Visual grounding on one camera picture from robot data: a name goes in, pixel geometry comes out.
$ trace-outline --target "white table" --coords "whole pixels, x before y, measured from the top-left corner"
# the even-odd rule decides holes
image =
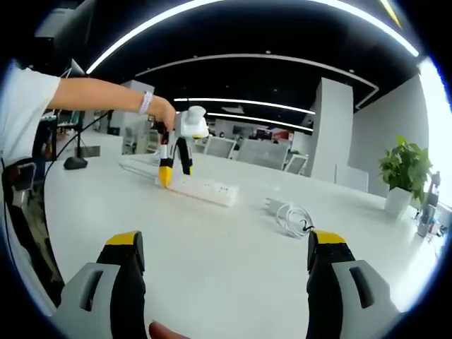
[[[305,207],[317,228],[343,236],[355,258],[390,284],[401,311],[434,269],[434,250],[415,234],[410,216],[387,219],[377,196],[195,153],[196,177],[240,185],[239,201],[226,208],[157,188],[116,162],[89,161],[77,171],[57,162],[45,184],[47,224],[63,279],[94,262],[112,235],[140,230],[146,323],[156,319],[190,338],[306,335],[307,237],[280,233],[263,209],[267,196]]]
[[[75,135],[75,132],[70,133],[64,140],[56,142],[56,153],[67,144],[68,140]],[[111,160],[117,160],[122,155],[122,136],[113,136],[110,134],[100,133],[92,130],[84,131],[81,134],[81,147],[99,146],[100,157],[109,158]],[[63,153],[58,157],[60,160],[64,160],[68,157],[74,156],[74,150],[77,146],[77,138],[71,141],[71,143],[64,149]]]

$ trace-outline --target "white t-shirt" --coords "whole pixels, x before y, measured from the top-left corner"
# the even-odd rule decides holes
[[[59,80],[11,65],[0,97],[0,157],[5,166],[31,157],[37,126]]]

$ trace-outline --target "black ceiling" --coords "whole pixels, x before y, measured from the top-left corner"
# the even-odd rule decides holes
[[[113,42],[167,9],[187,0],[105,1],[95,7],[87,47],[78,60],[87,69]],[[377,0],[347,1],[378,17],[419,43],[403,18],[401,30]],[[93,72],[114,82],[131,79],[156,87],[169,100],[176,97],[222,97],[256,100],[310,109],[321,77],[353,87],[355,104],[373,88],[349,76],[293,61],[260,58],[198,60],[137,73],[174,61],[221,54],[266,54],[307,59],[337,69],[352,69],[379,87],[362,106],[413,77],[414,58],[373,25],[325,4],[305,0],[220,1],[169,18],[134,37]],[[184,103],[175,103],[182,108]],[[224,104],[206,104],[210,112],[225,113]],[[300,124],[304,114],[285,109],[242,105],[252,117]]]

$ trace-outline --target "person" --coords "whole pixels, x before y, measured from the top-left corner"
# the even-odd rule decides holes
[[[152,339],[189,339],[178,333],[171,331],[161,323],[154,321],[149,325],[149,336]]]
[[[40,118],[46,109],[116,109],[139,112],[145,93],[94,78],[58,78],[12,63],[0,98],[0,155],[5,166],[30,157]],[[152,95],[145,112],[174,127],[176,110]]]

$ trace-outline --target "led strip light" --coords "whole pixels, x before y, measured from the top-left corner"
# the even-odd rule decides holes
[[[211,101],[211,102],[235,102],[239,104],[252,104],[252,105],[261,105],[261,106],[269,106],[269,107],[276,107],[276,108],[282,108],[282,109],[290,109],[292,111],[307,113],[307,114],[315,114],[313,111],[309,111],[307,109],[302,108],[296,108],[291,106],[284,106],[279,104],[271,104],[269,102],[261,102],[261,101],[251,101],[251,100],[238,100],[238,99],[217,99],[212,97],[190,97],[190,98],[178,98],[174,99],[174,101]]]
[[[262,58],[262,59],[274,59],[274,60],[283,60],[283,61],[291,61],[291,62],[298,62],[301,64],[306,64],[310,66],[320,67],[322,69],[327,69],[329,71],[333,71],[339,74],[343,74],[344,76],[348,76],[349,78],[359,81],[360,83],[363,83],[365,85],[368,85],[372,88],[372,91],[366,95],[365,98],[363,98],[360,102],[358,102],[355,107],[356,109],[360,109],[361,106],[370,100],[371,97],[373,97],[380,89],[377,85],[374,83],[371,83],[370,81],[367,81],[366,79],[361,78],[360,76],[357,76],[356,74],[344,71],[343,69],[338,69],[333,66],[329,66],[326,64],[322,64],[317,61],[307,60],[307,59],[301,59],[301,58],[294,58],[293,56],[285,56],[285,55],[275,55],[275,54],[256,54],[256,53],[238,53],[238,54],[219,54],[219,55],[207,55],[207,56],[199,56],[197,58],[191,58],[191,59],[185,59],[185,60],[179,60],[179,61],[173,61],[168,64],[160,65],[157,67],[154,67],[152,69],[147,69],[146,71],[137,73],[135,77],[143,76],[147,73],[157,71],[159,69],[165,69],[167,67],[181,65],[181,64],[187,64],[189,62],[198,62],[198,61],[205,61],[205,60],[217,60],[217,59],[226,59],[226,58]]]
[[[261,119],[261,118],[253,118],[253,117],[244,117],[242,115],[222,114],[222,113],[207,113],[207,115],[209,117],[224,117],[224,118],[243,119],[243,120],[249,120],[249,121],[266,122],[268,124],[276,124],[276,125],[282,125],[282,126],[290,127],[291,129],[301,129],[303,131],[309,131],[309,132],[313,131],[313,129],[308,129],[307,127],[303,127],[303,126],[288,124],[286,122],[275,121],[275,120],[268,120],[268,119]]]
[[[200,6],[212,4],[219,1],[226,1],[226,0],[193,0],[190,2],[187,2],[185,4],[176,6],[174,8],[169,9],[168,11],[165,11],[154,18],[151,18],[147,20],[146,22],[142,23],[141,25],[135,27],[133,30],[125,34],[123,37],[121,37],[119,40],[117,40],[112,46],[110,46],[105,52],[102,53],[99,58],[97,58],[96,61],[93,62],[93,64],[90,66],[90,68],[86,71],[87,74],[92,73],[106,58],[108,58],[110,55],[112,55],[118,48],[120,48],[123,44],[126,44],[130,39],[137,36],[138,34],[142,33],[144,30],[147,30],[148,28],[168,19],[172,16],[175,16],[177,14],[183,13],[185,11],[189,11],[193,8],[197,8]],[[344,2],[341,2],[339,0],[304,0],[304,1],[311,1],[316,2],[319,4],[325,4],[327,6],[331,6],[337,9],[340,9],[341,11],[346,11],[354,16],[357,16],[368,23],[371,23],[375,27],[379,28],[380,30],[384,31],[386,34],[391,36],[395,41],[397,41],[399,44],[404,46],[406,50],[411,53],[414,57],[417,57],[419,55],[419,52],[400,34],[398,34],[395,30],[387,26],[387,24],[383,23],[379,19],[371,16],[370,14],[364,12],[363,10],[356,8],[352,5],[346,4]]]

